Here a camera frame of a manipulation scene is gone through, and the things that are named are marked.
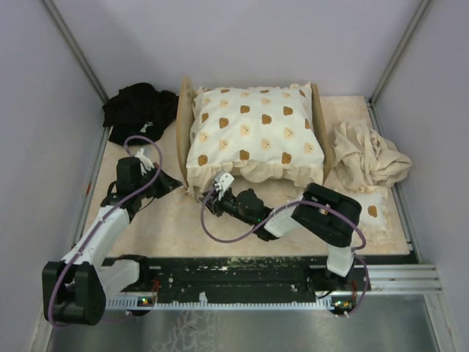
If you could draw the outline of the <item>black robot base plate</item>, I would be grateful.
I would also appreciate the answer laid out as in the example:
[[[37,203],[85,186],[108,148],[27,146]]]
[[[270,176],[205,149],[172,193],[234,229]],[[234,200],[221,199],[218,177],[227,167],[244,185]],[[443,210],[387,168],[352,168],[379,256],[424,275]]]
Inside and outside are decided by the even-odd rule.
[[[325,270],[324,257],[151,257],[141,282],[124,293],[155,294],[162,304],[313,302],[324,293],[347,295],[368,288],[361,264],[341,279]]]

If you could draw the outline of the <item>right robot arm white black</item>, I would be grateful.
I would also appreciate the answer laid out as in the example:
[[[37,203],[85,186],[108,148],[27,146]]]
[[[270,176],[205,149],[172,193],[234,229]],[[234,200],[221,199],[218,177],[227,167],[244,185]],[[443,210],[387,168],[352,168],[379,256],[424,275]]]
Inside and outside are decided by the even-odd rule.
[[[217,217],[226,213],[251,229],[233,239],[217,238],[205,224],[206,210]],[[357,200],[316,183],[308,185],[298,199],[278,208],[267,207],[252,188],[235,195],[231,188],[213,186],[202,198],[200,221],[209,238],[225,244],[250,235],[266,242],[275,241],[294,230],[308,230],[328,246],[328,284],[344,290],[353,281],[356,248],[352,247],[352,235],[364,237],[358,227],[361,212],[362,205]]]

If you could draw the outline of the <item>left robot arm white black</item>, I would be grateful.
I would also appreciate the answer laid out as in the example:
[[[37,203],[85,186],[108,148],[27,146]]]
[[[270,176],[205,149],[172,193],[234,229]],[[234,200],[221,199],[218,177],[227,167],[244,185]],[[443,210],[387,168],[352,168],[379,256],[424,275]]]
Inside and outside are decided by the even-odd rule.
[[[182,184],[145,156],[119,159],[116,175],[91,227],[60,261],[43,268],[43,311],[53,326],[94,326],[108,300],[128,287],[142,291],[152,284],[144,256],[124,254],[110,266],[103,263],[143,200],[160,199]]]

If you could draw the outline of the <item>small bear print cloth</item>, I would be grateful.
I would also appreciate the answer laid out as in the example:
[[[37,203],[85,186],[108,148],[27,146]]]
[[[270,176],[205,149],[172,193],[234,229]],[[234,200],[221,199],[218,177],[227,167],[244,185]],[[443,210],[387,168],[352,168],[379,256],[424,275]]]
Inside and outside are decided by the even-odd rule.
[[[350,193],[362,207],[359,227],[370,243],[381,242],[392,231],[388,191],[383,187],[360,188]]]

